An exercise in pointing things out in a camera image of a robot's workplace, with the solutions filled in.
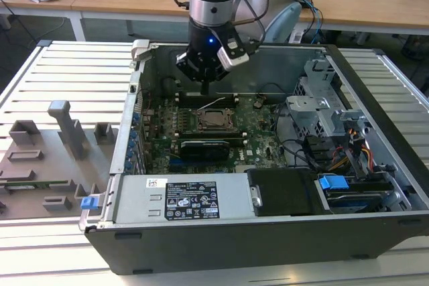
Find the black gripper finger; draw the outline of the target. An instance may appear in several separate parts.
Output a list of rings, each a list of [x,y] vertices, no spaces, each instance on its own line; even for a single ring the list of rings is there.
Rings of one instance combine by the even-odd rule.
[[[176,56],[176,67],[191,81],[201,83],[200,93],[205,94],[204,61],[194,52],[184,52]]]
[[[206,68],[204,70],[204,93],[209,93],[211,82],[222,80],[228,73],[229,71],[225,70],[222,65]]]

